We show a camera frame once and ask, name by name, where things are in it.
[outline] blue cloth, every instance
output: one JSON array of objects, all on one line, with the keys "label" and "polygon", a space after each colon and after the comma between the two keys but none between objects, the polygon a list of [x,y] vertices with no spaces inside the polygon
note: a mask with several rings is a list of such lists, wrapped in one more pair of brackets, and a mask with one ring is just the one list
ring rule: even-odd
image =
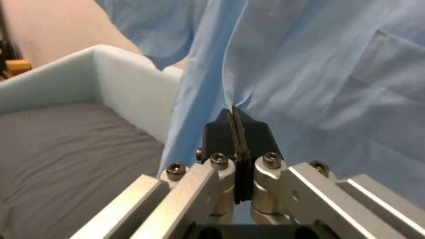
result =
[{"label": "blue cloth", "polygon": [[162,168],[193,163],[203,125],[237,105],[288,164],[366,173],[425,208],[423,0],[97,2],[158,68],[189,51]]}]

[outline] bolt head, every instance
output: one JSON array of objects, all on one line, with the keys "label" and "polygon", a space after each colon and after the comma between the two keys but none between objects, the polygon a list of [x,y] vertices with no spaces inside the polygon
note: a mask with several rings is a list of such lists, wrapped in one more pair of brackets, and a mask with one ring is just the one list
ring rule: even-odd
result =
[{"label": "bolt head", "polygon": [[224,170],[229,166],[229,159],[222,153],[214,153],[210,157],[211,167],[216,170]]},{"label": "bolt head", "polygon": [[196,160],[201,161],[202,160],[202,148],[196,149]]},{"label": "bolt head", "polygon": [[310,165],[326,178],[329,177],[329,166],[326,163],[322,161],[312,161]]},{"label": "bolt head", "polygon": [[167,177],[172,181],[179,181],[186,173],[186,166],[183,163],[172,163],[167,167]]},{"label": "bolt head", "polygon": [[278,169],[281,166],[282,157],[275,152],[268,152],[263,156],[263,163],[267,168]]}]

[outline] metal linkage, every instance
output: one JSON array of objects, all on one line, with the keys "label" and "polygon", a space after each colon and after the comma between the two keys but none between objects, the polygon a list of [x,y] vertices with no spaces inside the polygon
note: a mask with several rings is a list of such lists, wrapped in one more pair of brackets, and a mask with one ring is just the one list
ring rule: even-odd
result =
[{"label": "metal linkage", "polygon": [[342,238],[403,238],[358,201],[320,174],[300,163],[271,169],[255,162],[253,210],[288,215],[300,224],[325,223]]},{"label": "metal linkage", "polygon": [[142,175],[71,238],[129,238],[168,192],[165,182]]},{"label": "metal linkage", "polygon": [[406,237],[425,238],[425,213],[367,175],[341,180],[337,185]]},{"label": "metal linkage", "polygon": [[209,223],[230,223],[233,216],[234,179],[236,166],[221,153],[215,153],[205,161],[205,166],[210,166],[218,171],[221,195],[216,207],[210,215]]},{"label": "metal linkage", "polygon": [[208,221],[220,195],[217,171],[196,163],[131,238],[182,238],[192,223]]}]

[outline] gray fabric surface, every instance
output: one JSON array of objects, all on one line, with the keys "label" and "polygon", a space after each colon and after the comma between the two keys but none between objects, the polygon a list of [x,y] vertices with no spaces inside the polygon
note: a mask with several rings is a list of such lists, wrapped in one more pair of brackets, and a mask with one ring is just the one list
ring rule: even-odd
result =
[{"label": "gray fabric surface", "polygon": [[98,104],[0,116],[0,234],[70,237],[140,174],[155,175],[162,148]]}]

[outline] orange object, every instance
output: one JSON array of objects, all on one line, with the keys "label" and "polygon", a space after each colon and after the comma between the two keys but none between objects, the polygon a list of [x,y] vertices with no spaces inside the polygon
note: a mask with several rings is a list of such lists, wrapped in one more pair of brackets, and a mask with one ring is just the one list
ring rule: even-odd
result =
[{"label": "orange object", "polygon": [[27,60],[6,60],[6,67],[13,76],[31,70],[31,64]]}]

